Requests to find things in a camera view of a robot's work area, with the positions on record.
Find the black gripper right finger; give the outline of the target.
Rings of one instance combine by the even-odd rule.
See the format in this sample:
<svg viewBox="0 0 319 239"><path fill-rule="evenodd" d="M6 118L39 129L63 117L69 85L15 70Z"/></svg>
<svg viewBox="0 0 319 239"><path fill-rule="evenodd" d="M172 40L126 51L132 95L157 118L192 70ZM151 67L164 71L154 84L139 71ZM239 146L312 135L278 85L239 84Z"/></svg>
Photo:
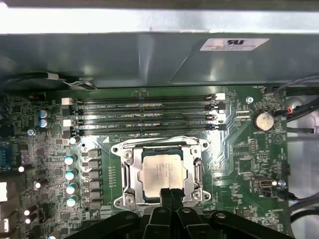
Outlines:
<svg viewBox="0 0 319 239"><path fill-rule="evenodd" d="M172 189L172 206L185 239L290 239L269 227L227 211L215 211L207 218L192 207L185 207L181 189Z"/></svg>

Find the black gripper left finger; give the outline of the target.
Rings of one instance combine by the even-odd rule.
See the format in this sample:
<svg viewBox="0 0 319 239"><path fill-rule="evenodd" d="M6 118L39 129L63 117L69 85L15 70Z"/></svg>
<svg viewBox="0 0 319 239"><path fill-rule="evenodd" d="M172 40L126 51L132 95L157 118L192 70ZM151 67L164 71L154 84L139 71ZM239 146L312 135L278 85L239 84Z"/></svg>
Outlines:
<svg viewBox="0 0 319 239"><path fill-rule="evenodd" d="M160 206L148 215L122 211L79 232L68 239L168 239L171 235L171 190L160 190Z"/></svg>

